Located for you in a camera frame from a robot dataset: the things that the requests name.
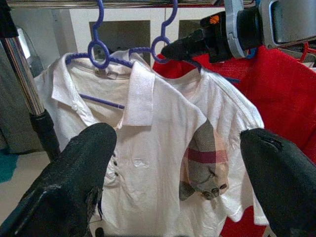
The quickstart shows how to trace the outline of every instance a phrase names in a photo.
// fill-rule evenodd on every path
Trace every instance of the white t-shirt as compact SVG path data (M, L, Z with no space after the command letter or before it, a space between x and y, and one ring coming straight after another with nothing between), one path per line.
M97 122L106 122L117 132L102 197L105 232L180 234L182 226L176 222L181 215L181 161L206 117L180 92L138 62L132 69L110 64L106 71L96 74L88 59L73 60L66 66L66 56L35 81L54 121L61 150L72 137ZM125 105L125 109L83 100L79 93Z
M128 60L127 53L114 56ZM149 68L139 55L132 54L131 57ZM178 79L159 77L201 109L224 139L229 161L229 189L211 201L202 199L197 193L182 201L181 215L175 224L177 231L195 237L217 237L226 217L237 222L242 218L245 209L252 205L254 223L268 225L253 192L240 151L240 133L246 129L264 127L257 108L225 78L204 68L200 73L195 69Z

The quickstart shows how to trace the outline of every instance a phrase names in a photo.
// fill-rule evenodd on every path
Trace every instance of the red towel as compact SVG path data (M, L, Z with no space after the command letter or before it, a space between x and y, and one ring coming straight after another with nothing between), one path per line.
M258 108L265 128L294 142L316 163L316 73L278 49L260 47L253 59L210 64L208 55L194 58L205 68L241 80L236 87ZM154 64L167 78L178 78L194 67L185 62ZM265 227L253 224L248 208L238 223L227 218L223 237L261 237Z

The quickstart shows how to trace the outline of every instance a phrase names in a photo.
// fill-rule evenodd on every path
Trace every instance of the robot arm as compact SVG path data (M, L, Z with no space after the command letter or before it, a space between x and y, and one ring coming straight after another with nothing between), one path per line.
M214 63L243 58L260 45L277 48L315 40L315 10L316 0L261 0L246 9L242 0L225 0L225 11L203 18L200 29L161 53L175 60L208 53Z

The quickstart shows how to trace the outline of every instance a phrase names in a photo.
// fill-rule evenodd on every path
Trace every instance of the plaid fabric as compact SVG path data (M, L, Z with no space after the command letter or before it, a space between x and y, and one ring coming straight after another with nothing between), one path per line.
M207 120L194 134L185 153L180 173L180 200L195 191L207 200L228 188L228 159L225 143Z

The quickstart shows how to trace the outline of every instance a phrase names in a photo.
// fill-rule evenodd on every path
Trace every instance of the clothes rack bar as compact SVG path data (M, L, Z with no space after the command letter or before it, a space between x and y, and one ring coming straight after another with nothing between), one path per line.
M215 0L180 0L179 7L211 7ZM244 0L245 6L254 5L254 0ZM95 0L7 0L11 8L91 8L97 7ZM105 8L172 7L169 0L104 0Z

